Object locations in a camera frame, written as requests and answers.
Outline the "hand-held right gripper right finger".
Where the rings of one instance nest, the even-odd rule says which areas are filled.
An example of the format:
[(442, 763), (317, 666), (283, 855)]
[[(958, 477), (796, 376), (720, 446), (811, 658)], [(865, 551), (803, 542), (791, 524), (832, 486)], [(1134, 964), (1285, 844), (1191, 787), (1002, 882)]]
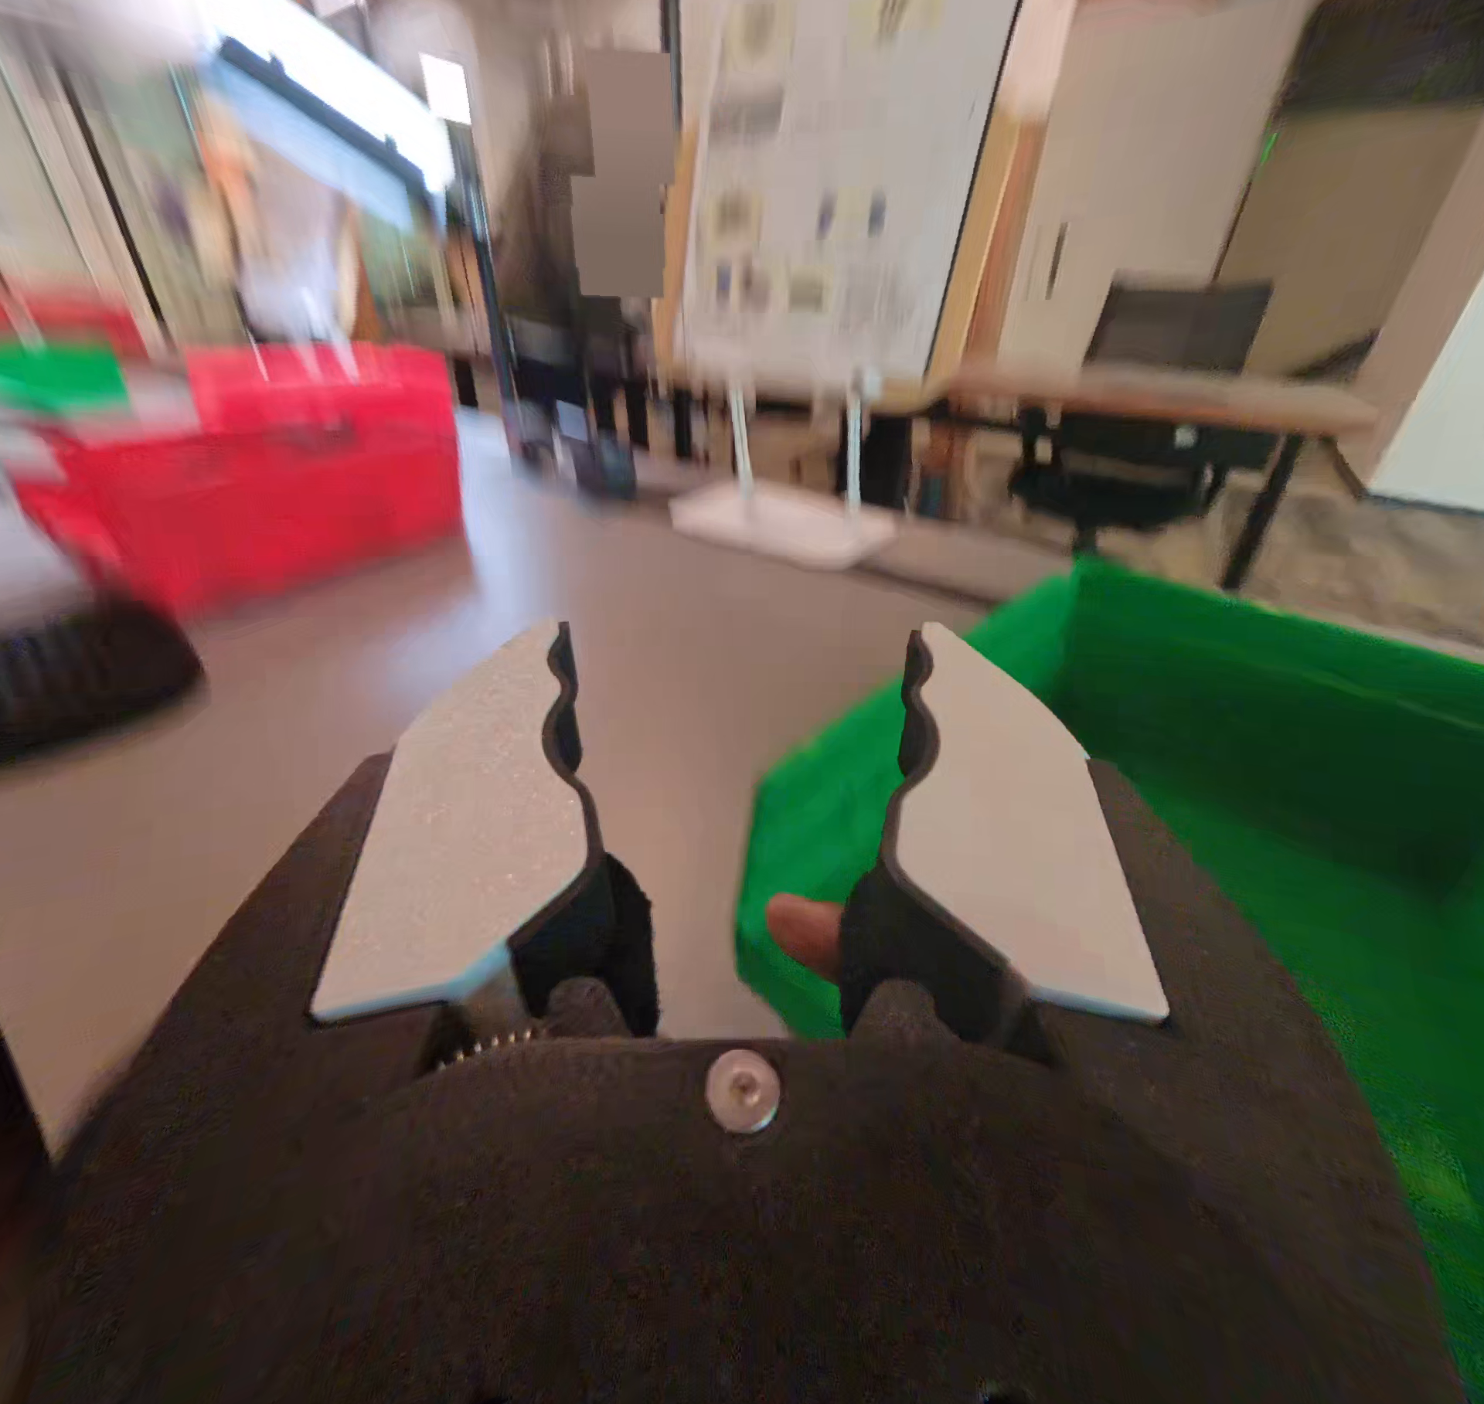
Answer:
[(902, 677), (900, 773), (842, 921), (842, 1023), (888, 983), (958, 1040), (1014, 1047), (1041, 1005), (1172, 1019), (1090, 757), (1007, 671), (938, 624)]

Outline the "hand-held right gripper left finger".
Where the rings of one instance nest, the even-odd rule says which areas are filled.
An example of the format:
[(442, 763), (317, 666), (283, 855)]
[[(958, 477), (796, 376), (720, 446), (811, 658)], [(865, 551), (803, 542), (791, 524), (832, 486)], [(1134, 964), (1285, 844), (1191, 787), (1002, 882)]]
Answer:
[(499, 1040), (529, 1035), (556, 988), (593, 979), (632, 1035), (654, 1035), (651, 912), (607, 854), (581, 765), (571, 633), (547, 619), (402, 733), (311, 1019), (441, 1005), (470, 1040)]

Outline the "green plastic bin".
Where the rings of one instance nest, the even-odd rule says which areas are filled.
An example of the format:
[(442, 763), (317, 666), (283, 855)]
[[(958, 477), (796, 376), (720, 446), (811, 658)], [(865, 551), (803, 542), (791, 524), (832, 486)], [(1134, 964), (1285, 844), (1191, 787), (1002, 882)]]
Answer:
[(1136, 843), (1175, 1035), (1062, 1032), (1106, 1097), (1391, 1317), (1426, 1261), (1482, 1400), (1482, 664), (1078, 562), (969, 643), (1165, 829)]

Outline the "red plastic bin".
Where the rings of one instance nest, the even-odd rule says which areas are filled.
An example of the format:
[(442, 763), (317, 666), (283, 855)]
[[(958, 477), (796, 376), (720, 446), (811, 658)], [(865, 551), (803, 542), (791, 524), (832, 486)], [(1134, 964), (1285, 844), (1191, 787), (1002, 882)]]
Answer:
[(187, 358), (193, 429), (47, 432), (25, 520), (107, 590), (199, 619), (464, 532), (450, 365), (403, 345)]

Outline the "black office chair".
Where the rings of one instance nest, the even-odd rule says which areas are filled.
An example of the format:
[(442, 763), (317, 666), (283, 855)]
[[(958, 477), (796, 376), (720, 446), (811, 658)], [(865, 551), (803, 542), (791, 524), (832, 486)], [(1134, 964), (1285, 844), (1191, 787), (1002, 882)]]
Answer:
[[(1086, 365), (1238, 376), (1273, 300), (1273, 281), (1203, 289), (1115, 281), (1086, 349)], [(1159, 532), (1203, 520), (1233, 471), (1263, 471), (1270, 432), (1167, 425), (1109, 413), (1018, 410), (1022, 459), (1007, 497), (1073, 527), (1073, 551), (1094, 553), (1099, 532)]]

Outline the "white board stand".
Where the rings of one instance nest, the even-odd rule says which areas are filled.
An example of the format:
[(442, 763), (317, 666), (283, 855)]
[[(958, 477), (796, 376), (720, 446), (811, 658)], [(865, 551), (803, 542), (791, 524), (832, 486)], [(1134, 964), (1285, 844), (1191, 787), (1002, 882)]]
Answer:
[(731, 479), (672, 498), (672, 528), (685, 538), (820, 573), (846, 573), (878, 555), (902, 531), (902, 520), (892, 509), (865, 502), (865, 416), (880, 391), (882, 376), (873, 366), (859, 366), (849, 380), (846, 493), (834, 498), (757, 477), (750, 448), (750, 392), (741, 380), (729, 380), (735, 474)]

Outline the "brown office desk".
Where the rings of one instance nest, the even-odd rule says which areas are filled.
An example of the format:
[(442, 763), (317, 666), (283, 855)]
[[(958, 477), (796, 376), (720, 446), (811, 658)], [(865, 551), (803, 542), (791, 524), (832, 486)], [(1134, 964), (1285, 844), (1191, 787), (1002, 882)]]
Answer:
[(954, 410), (994, 429), (1007, 425), (985, 417), (985, 408), (1011, 401), (1059, 413), (1275, 436), (1278, 455), (1266, 484), (1252, 500), (1220, 580), (1226, 594), (1245, 589), (1306, 443), (1374, 436), (1381, 428), (1374, 403), (1329, 384), (1102, 363), (1066, 371), (1044, 363), (969, 358), (932, 385), (926, 401), (950, 401)]

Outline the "black light stand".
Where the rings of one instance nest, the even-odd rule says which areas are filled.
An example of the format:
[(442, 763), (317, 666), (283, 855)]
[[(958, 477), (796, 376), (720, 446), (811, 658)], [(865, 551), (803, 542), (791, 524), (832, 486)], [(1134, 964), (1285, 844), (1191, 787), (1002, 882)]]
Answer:
[(478, 305), (481, 307), (481, 318), (490, 335), (487, 342), (491, 346), (491, 366), (501, 392), (501, 416), (507, 429), (507, 448), (511, 459), (529, 462), (523, 401), (515, 376), (507, 318), (499, 298), (491, 214), (481, 188), (472, 127), (450, 121), (448, 139), (455, 162), (455, 181), (446, 195), (450, 244), (458, 247), (462, 266), (465, 266), (472, 256), (478, 277)]

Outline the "long low red bin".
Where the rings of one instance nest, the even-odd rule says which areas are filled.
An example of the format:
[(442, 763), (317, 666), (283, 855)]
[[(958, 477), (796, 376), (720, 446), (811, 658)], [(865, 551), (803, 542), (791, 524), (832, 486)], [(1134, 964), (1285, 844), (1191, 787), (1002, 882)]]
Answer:
[(69, 289), (14, 289), (2, 302), (2, 332), (14, 309), (37, 325), (47, 342), (109, 346), (121, 358), (146, 358), (148, 342), (130, 305)]

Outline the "studio light panel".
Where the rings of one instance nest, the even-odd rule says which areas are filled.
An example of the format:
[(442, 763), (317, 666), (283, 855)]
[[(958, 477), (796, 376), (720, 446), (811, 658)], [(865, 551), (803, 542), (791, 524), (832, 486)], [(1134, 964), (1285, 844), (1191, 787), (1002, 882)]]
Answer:
[(251, 147), (339, 189), (374, 220), (448, 227), (455, 153), (446, 123), (294, 0), (192, 0), (196, 79)]

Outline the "white instruction board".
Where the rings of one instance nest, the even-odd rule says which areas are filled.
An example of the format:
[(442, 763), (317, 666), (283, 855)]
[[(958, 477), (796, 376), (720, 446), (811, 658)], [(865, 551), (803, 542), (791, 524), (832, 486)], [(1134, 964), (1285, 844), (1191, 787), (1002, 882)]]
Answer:
[(844, 395), (953, 366), (1078, 0), (692, 0), (674, 384)]

